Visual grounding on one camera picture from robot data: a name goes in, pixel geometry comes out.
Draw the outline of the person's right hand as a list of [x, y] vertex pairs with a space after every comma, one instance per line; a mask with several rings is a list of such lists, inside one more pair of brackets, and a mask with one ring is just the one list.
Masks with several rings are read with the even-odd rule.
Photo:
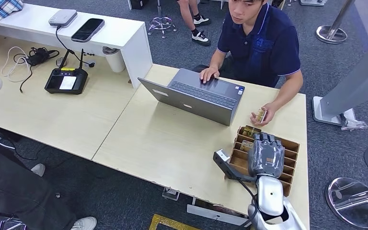
[[200, 72], [200, 80], [203, 84], [212, 79], [217, 79], [220, 76], [220, 72], [216, 67], [208, 67]]

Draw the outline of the person's left hand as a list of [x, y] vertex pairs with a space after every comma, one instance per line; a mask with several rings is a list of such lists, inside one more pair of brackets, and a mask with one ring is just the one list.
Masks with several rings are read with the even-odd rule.
[[274, 102], [267, 103], [263, 107], [261, 107], [261, 110], [265, 111], [264, 119], [260, 121], [259, 119], [257, 119], [257, 114], [254, 112], [251, 112], [250, 121], [255, 126], [263, 127], [267, 125], [270, 121], [272, 121], [278, 109], [279, 109], [279, 106], [276, 103]]

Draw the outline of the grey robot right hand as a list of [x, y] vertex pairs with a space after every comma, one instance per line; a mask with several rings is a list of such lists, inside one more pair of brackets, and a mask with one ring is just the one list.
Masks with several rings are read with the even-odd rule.
[[248, 151], [248, 173], [279, 178], [284, 169], [285, 148], [280, 139], [265, 132], [253, 134], [253, 147]]

